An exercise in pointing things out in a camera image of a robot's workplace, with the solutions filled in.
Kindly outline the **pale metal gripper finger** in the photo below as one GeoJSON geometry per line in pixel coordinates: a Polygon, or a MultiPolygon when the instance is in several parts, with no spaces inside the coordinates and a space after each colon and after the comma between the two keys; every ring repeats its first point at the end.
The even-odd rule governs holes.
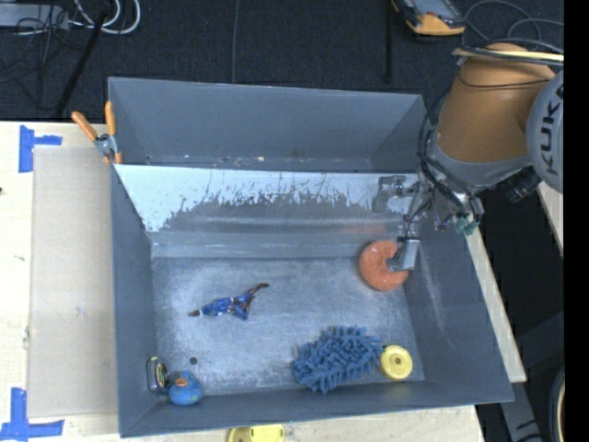
{"type": "Polygon", "coordinates": [[[372,200],[373,213],[409,213],[419,193],[419,182],[407,176],[380,177],[372,200]]]}
{"type": "Polygon", "coordinates": [[[397,237],[398,250],[388,260],[388,267],[393,272],[412,271],[417,261],[420,240],[412,237],[397,237]]]}

